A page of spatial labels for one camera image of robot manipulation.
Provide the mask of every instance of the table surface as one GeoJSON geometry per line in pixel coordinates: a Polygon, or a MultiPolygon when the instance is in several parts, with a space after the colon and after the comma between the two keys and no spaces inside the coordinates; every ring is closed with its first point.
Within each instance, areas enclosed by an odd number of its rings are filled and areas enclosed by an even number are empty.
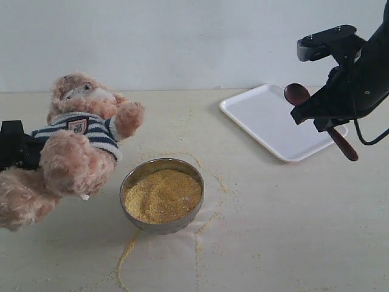
{"type": "MultiPolygon", "coordinates": [[[[66,198],[42,223],[0,230],[0,291],[389,291],[389,139],[364,146],[349,124],[358,162],[332,145],[286,164],[219,110],[243,91],[123,92],[146,107],[123,161],[89,201],[66,198]],[[167,156],[200,170],[204,205],[176,234],[140,233],[122,258],[136,229],[120,183],[167,156]]],[[[49,93],[0,101],[1,120],[44,125],[49,93]]],[[[367,139],[386,129],[386,113],[384,104],[363,120],[367,139]]]]}

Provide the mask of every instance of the stainless steel bowl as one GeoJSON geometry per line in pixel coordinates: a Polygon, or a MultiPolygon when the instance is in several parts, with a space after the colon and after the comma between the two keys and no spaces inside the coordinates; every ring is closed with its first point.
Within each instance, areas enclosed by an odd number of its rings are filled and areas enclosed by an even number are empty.
{"type": "Polygon", "coordinates": [[[193,165],[185,161],[174,159],[174,158],[158,158],[138,165],[126,176],[126,178],[123,180],[122,185],[120,187],[120,203],[122,204],[122,208],[128,220],[131,221],[139,229],[153,234],[167,235],[167,234],[175,233],[183,228],[186,228],[189,225],[189,223],[191,223],[196,218],[196,215],[200,211],[203,202],[204,202],[204,180],[201,174],[193,165]],[[139,181],[151,175],[152,173],[163,169],[177,170],[179,172],[190,175],[193,179],[195,179],[201,187],[201,200],[199,204],[185,217],[174,222],[151,224],[151,223],[146,223],[146,222],[139,221],[138,219],[135,219],[126,210],[124,204],[126,190],[135,186],[139,181]]]}

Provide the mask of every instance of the plastic tray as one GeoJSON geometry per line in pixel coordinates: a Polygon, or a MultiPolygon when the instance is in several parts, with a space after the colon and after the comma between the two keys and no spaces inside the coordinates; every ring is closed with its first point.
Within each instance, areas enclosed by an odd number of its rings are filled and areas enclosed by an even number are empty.
{"type": "MultiPolygon", "coordinates": [[[[318,133],[313,120],[296,125],[293,106],[284,89],[261,85],[220,103],[220,109],[277,158],[297,162],[334,143],[327,132],[318,133]]],[[[347,127],[337,127],[345,137],[347,127]]]]}

